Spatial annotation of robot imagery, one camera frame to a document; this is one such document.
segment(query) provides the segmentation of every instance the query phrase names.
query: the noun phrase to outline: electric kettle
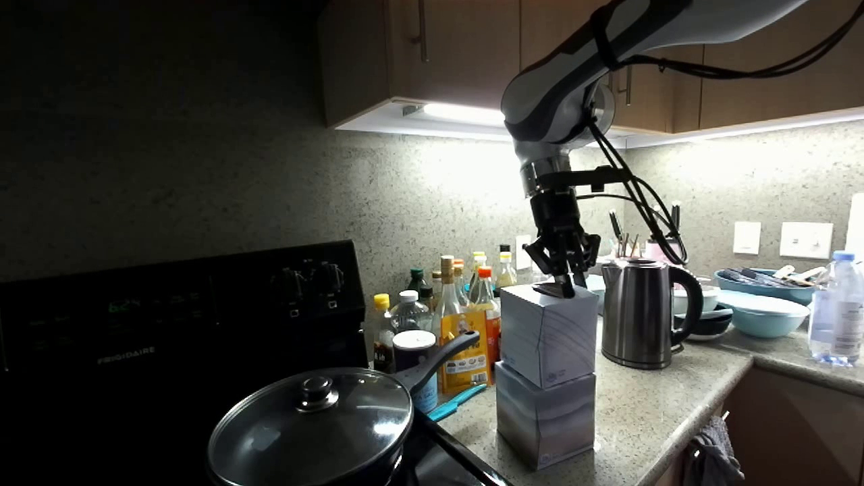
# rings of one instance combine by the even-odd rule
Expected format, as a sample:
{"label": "electric kettle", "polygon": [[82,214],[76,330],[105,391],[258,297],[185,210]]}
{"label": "electric kettle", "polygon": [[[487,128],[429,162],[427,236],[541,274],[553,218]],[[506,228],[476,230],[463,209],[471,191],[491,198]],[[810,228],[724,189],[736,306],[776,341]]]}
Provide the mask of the electric kettle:
{"label": "electric kettle", "polygon": [[[605,282],[603,356],[641,369],[663,369],[684,348],[688,326],[702,317],[699,282],[656,260],[611,260]],[[675,326],[672,284],[686,288],[686,318]]]}

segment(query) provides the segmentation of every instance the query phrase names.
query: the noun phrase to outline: wall outlet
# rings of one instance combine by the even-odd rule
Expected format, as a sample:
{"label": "wall outlet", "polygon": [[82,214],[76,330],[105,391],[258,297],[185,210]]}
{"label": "wall outlet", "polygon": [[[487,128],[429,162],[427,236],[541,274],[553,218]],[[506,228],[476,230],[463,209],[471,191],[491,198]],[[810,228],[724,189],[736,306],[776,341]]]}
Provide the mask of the wall outlet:
{"label": "wall outlet", "polygon": [[827,225],[827,222],[784,222],[780,256],[830,260],[832,230],[834,225]]}
{"label": "wall outlet", "polygon": [[733,253],[760,253],[761,222],[736,222]]}

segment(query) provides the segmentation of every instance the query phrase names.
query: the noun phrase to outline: kitchen counter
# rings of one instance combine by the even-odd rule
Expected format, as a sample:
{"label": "kitchen counter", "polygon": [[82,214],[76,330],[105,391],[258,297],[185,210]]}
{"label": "kitchen counter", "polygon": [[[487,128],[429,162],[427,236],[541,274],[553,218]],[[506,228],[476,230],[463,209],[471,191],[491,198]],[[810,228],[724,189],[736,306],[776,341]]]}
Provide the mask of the kitchen counter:
{"label": "kitchen counter", "polygon": [[532,472],[497,438],[495,390],[444,422],[458,441],[517,486],[653,484],[688,438],[724,407],[728,394],[755,367],[773,367],[864,398],[864,367],[832,369],[807,353],[807,337],[749,341],[728,333],[713,344],[686,344],[668,369],[630,369],[598,353],[595,452]]}

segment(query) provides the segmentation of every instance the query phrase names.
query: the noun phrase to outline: stove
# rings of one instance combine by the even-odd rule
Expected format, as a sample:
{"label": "stove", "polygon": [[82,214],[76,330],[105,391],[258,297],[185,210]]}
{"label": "stove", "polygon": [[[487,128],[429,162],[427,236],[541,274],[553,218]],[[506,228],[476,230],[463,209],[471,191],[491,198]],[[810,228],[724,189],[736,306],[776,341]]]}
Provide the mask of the stove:
{"label": "stove", "polygon": [[0,484],[213,484],[221,414],[366,367],[351,240],[0,284]]}

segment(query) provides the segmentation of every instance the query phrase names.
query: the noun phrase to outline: cabinet door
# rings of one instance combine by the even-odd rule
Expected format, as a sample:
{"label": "cabinet door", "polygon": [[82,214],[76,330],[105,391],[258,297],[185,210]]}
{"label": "cabinet door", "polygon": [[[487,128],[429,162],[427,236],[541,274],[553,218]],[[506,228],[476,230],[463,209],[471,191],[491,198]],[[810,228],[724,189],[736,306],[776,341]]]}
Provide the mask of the cabinet door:
{"label": "cabinet door", "polygon": [[320,49],[329,124],[391,98],[497,108],[520,72],[520,0],[329,0]]}
{"label": "cabinet door", "polygon": [[584,27],[609,0],[526,0],[520,16],[520,68],[551,54],[566,37]]}
{"label": "cabinet door", "polygon": [[864,398],[756,367],[733,394],[729,423],[755,486],[864,484]]}
{"label": "cabinet door", "polygon": [[497,106],[520,72],[520,0],[390,0],[390,24],[387,81],[400,94]]}
{"label": "cabinet door", "polygon": [[[856,5],[860,0],[805,2],[745,40],[707,45],[705,63],[738,70],[778,64],[823,40]],[[702,81],[702,128],[864,106],[861,49],[864,31],[856,27],[807,70],[761,81]]]}
{"label": "cabinet door", "polygon": [[[530,0],[521,5],[521,68],[551,54],[609,0]],[[679,75],[656,68],[625,68],[603,78],[613,94],[617,128],[672,133]]]}

